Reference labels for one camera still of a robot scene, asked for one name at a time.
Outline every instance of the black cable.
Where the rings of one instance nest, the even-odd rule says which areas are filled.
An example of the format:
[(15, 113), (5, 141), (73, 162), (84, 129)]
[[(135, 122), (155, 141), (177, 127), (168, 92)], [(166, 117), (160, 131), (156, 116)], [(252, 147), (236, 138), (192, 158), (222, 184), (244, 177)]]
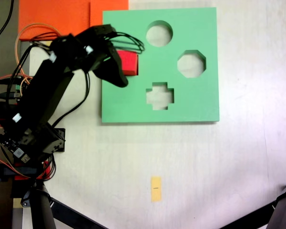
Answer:
[(55, 173), (56, 173), (56, 162), (55, 162), (55, 158), (54, 158), (54, 154), (53, 154), (52, 155), (52, 168), (48, 174), (49, 178), (44, 179), (43, 181), (51, 180), (54, 177)]
[(10, 18), (11, 18), (11, 15), (13, 13), (13, 7), (14, 7), (14, 0), (11, 0), (10, 1), (10, 12), (9, 12), (9, 15), (8, 15), (8, 18), (6, 19), (4, 25), (2, 26), (2, 28), (0, 29), (0, 35), (2, 34), (2, 32), (4, 31), (5, 27), (8, 25), (9, 21), (10, 21)]
[[(116, 38), (116, 37), (126, 37), (128, 38), (129, 40), (131, 40), (132, 42), (125, 42), (125, 41), (119, 41), (119, 40), (112, 40), (113, 38)], [(112, 35), (111, 37), (106, 37), (105, 38), (106, 40), (110, 40), (111, 42), (118, 42), (118, 43), (125, 43), (125, 44), (131, 44), (131, 45), (136, 45), (138, 49), (135, 49), (135, 48), (132, 48), (132, 47), (123, 47), (123, 46), (115, 46), (115, 48), (117, 49), (121, 49), (121, 50), (127, 50), (127, 51), (138, 51), (137, 53), (138, 54), (141, 54), (144, 50), (145, 50), (145, 47), (144, 47), (144, 44), (142, 41), (140, 41), (139, 39), (127, 34), (127, 33), (124, 33), (124, 32), (117, 32), (115, 33), (114, 35)]]
[(8, 155), (6, 154), (5, 150), (2, 148), (1, 145), (0, 145), (0, 149), (2, 150), (2, 153), (5, 155), (6, 159), (11, 163), (10, 158), (8, 157)]
[(16, 69), (14, 70), (12, 76), (10, 77), (10, 82), (9, 82), (7, 90), (6, 90), (6, 99), (5, 99), (5, 102), (7, 104), (7, 108), (8, 109), (10, 108), (9, 96), (10, 96), (11, 87), (12, 87), (12, 85), (14, 83), (14, 80), (15, 80), (16, 76), (19, 74), (19, 72), (21, 70), (21, 68), (23, 66), (23, 63), (28, 58), (31, 49), (34, 48), (34, 47), (36, 47), (36, 45), (31, 45), (29, 48), (27, 48), (27, 50), (24, 52), (22, 58), (20, 59), (19, 64), (17, 65)]
[(52, 127), (55, 127), (65, 116), (67, 116), (71, 112), (75, 111), (77, 108), (79, 108), (82, 105), (83, 102), (85, 102), (85, 100), (87, 99), (87, 97), (89, 95), (89, 91), (90, 91), (90, 76), (89, 76), (89, 73), (85, 74), (85, 80), (86, 80), (86, 94), (85, 94), (84, 99), (79, 104), (77, 104), (75, 107), (73, 107), (70, 111), (68, 111), (67, 113), (62, 115), (60, 118), (58, 118), (53, 123)]

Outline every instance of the cross-shaped hole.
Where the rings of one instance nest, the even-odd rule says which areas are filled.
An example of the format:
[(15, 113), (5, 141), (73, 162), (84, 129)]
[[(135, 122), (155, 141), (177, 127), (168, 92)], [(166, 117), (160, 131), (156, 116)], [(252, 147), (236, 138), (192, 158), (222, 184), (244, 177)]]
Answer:
[(153, 110), (167, 110), (174, 103), (174, 89), (167, 88), (167, 83), (153, 83), (152, 89), (146, 89), (146, 101)]

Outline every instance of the octagonal hole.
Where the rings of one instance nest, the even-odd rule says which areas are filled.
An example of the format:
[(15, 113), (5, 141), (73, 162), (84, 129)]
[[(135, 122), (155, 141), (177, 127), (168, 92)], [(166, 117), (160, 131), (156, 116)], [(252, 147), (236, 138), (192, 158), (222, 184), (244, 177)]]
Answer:
[(173, 29), (165, 21), (154, 21), (147, 28), (146, 39), (153, 46), (165, 46), (171, 41), (172, 37)]
[(199, 77), (206, 70), (206, 58), (198, 50), (186, 50), (178, 58), (177, 68), (186, 78)]

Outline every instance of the circular hole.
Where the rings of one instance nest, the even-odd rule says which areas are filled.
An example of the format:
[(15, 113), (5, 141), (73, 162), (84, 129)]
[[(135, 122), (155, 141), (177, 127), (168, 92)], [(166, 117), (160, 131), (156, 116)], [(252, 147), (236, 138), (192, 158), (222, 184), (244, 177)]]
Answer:
[(153, 46), (165, 46), (171, 41), (172, 37), (173, 29), (165, 21), (154, 21), (148, 26), (146, 39)]

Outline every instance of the white table surface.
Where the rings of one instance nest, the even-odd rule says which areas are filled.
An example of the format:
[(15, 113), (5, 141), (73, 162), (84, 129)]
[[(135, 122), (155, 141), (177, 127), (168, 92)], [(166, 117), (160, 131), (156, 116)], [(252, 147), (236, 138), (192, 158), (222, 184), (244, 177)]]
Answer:
[[(92, 75), (86, 102), (58, 125), (66, 152), (46, 187), (110, 229), (218, 229), (286, 185), (286, 0), (130, 0), (131, 10), (188, 7), (217, 7), (220, 122), (102, 125)], [(31, 74), (43, 58), (31, 54)], [(84, 87), (77, 72), (50, 123)], [(162, 178), (160, 202), (152, 176)], [(30, 217), (27, 208), (24, 229)]]

